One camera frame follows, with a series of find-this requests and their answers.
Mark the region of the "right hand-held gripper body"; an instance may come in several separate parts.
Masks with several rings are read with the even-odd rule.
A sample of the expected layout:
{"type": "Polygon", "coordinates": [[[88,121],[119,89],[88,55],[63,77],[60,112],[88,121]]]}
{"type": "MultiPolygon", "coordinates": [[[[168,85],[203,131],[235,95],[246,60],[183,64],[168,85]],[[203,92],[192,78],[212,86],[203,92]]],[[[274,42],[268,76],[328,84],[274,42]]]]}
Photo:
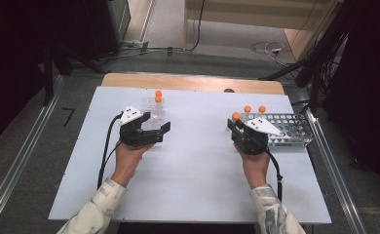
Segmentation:
{"type": "Polygon", "coordinates": [[[268,135],[281,136],[281,131],[262,117],[244,122],[245,128],[237,137],[231,138],[247,155],[258,155],[268,150],[268,135]]]}

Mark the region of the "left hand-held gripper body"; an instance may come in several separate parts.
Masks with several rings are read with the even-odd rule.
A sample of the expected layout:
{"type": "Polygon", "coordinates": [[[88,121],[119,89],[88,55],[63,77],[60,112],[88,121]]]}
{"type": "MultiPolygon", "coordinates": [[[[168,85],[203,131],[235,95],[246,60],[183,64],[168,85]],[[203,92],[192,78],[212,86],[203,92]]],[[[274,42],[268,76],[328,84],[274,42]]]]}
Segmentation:
{"type": "Polygon", "coordinates": [[[127,106],[120,119],[120,141],[131,147],[140,147],[163,141],[163,135],[150,134],[148,131],[135,127],[135,120],[142,116],[141,112],[133,106],[127,106]]]}

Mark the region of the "perforated metal tube rack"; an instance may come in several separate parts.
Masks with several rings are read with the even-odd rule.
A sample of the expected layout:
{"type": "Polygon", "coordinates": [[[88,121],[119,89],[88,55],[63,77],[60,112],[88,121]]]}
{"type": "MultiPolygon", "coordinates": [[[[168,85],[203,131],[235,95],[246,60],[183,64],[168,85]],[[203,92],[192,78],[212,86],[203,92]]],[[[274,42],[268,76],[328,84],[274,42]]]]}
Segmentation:
{"type": "MultiPolygon", "coordinates": [[[[249,120],[257,118],[258,113],[250,113],[249,117],[249,120]]],[[[272,123],[282,133],[281,136],[268,135],[269,146],[305,147],[313,140],[312,129],[304,115],[264,113],[261,117],[272,123]]],[[[241,113],[240,120],[247,121],[244,113],[241,113]]]]}

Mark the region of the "person's left hand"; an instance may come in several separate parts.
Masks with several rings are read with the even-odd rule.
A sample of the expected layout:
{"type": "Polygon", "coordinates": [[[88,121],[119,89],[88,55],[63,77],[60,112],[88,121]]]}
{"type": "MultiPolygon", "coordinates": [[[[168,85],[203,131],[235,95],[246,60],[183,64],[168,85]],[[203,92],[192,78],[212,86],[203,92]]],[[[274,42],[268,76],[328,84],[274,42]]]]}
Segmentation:
{"type": "Polygon", "coordinates": [[[152,147],[152,144],[130,147],[119,141],[116,148],[116,166],[111,179],[121,186],[127,187],[143,154],[152,147]]]}

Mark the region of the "person's right hand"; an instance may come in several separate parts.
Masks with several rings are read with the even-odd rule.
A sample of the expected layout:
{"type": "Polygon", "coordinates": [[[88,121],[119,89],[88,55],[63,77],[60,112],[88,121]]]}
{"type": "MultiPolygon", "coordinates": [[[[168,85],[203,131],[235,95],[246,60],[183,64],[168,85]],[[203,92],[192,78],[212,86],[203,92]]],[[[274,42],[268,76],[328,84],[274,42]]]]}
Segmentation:
{"type": "Polygon", "coordinates": [[[245,177],[250,188],[253,189],[266,184],[270,156],[265,152],[258,155],[247,155],[237,144],[234,146],[242,158],[245,177]]]}

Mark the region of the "grey power strip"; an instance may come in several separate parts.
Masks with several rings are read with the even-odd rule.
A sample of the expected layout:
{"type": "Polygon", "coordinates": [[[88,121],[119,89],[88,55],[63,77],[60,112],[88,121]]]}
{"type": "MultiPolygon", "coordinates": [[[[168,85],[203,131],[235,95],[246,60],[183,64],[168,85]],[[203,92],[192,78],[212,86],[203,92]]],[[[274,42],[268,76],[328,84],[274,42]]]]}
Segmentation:
{"type": "Polygon", "coordinates": [[[123,50],[139,50],[141,53],[146,52],[148,49],[147,42],[132,41],[122,44],[123,50]]]}

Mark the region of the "black cabinet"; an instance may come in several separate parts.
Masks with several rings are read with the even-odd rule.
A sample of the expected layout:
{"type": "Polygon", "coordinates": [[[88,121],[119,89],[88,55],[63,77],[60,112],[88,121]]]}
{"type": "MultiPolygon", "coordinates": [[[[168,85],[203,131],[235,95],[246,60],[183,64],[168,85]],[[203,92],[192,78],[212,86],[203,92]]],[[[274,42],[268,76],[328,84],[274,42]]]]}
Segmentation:
{"type": "Polygon", "coordinates": [[[114,55],[132,19],[128,0],[83,0],[93,36],[93,59],[114,55]]]}

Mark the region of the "black metal stand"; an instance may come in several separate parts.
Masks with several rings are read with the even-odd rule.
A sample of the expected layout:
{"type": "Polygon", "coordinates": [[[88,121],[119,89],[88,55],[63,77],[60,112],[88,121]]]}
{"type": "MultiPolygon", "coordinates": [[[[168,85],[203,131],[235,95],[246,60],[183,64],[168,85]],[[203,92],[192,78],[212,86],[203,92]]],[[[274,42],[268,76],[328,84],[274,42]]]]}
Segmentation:
{"type": "Polygon", "coordinates": [[[57,67],[57,70],[61,75],[70,75],[72,73],[72,66],[69,62],[69,57],[77,59],[82,64],[86,65],[97,73],[109,73],[109,70],[100,68],[98,65],[94,64],[92,61],[77,53],[75,50],[69,48],[62,42],[58,40],[47,42],[43,48],[45,78],[44,106],[47,106],[51,102],[55,94],[53,84],[53,65],[57,67]]]}

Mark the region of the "light wooden cabinet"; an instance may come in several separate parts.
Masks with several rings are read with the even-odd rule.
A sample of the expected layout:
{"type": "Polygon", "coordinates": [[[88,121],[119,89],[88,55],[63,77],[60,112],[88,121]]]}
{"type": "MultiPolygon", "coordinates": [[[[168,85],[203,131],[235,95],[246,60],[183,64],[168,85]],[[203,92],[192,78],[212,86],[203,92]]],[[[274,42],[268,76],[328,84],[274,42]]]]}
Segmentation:
{"type": "Polygon", "coordinates": [[[296,59],[304,59],[325,32],[344,0],[185,0],[183,48],[189,20],[283,28],[296,59]]]}

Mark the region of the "dark curtain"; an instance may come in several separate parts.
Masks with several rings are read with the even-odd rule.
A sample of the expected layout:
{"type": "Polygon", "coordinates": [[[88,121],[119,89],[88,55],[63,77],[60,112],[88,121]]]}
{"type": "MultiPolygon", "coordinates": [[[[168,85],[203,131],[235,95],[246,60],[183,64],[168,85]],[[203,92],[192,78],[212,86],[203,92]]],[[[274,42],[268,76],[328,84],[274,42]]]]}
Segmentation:
{"type": "Polygon", "coordinates": [[[354,139],[358,161],[380,175],[380,0],[350,1],[352,26],[323,109],[354,139]]]}
{"type": "Polygon", "coordinates": [[[43,48],[59,40],[74,0],[0,0],[0,136],[45,88],[43,48]]]}

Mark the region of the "aluminium floor rail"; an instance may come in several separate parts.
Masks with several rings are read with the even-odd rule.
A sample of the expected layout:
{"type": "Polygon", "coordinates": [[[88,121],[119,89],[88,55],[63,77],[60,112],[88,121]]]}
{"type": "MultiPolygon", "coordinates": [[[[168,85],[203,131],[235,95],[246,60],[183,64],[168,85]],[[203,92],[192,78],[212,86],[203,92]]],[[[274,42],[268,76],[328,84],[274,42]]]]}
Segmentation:
{"type": "Polygon", "coordinates": [[[30,159],[32,152],[57,105],[57,101],[59,100],[62,89],[66,85],[67,81],[67,76],[59,75],[57,77],[54,83],[55,93],[51,97],[49,103],[42,107],[29,134],[19,149],[12,166],[8,169],[5,177],[3,178],[0,184],[0,215],[10,199],[13,190],[19,181],[20,175],[30,159]]]}
{"type": "Polygon", "coordinates": [[[329,144],[325,138],[321,122],[314,112],[308,107],[305,115],[310,121],[311,128],[314,132],[315,141],[318,144],[322,158],[329,174],[332,185],[335,189],[341,210],[347,219],[351,232],[353,234],[367,234],[366,228],[361,219],[360,212],[354,202],[354,199],[348,189],[346,181],[342,176],[339,167],[331,152],[329,144]]]}

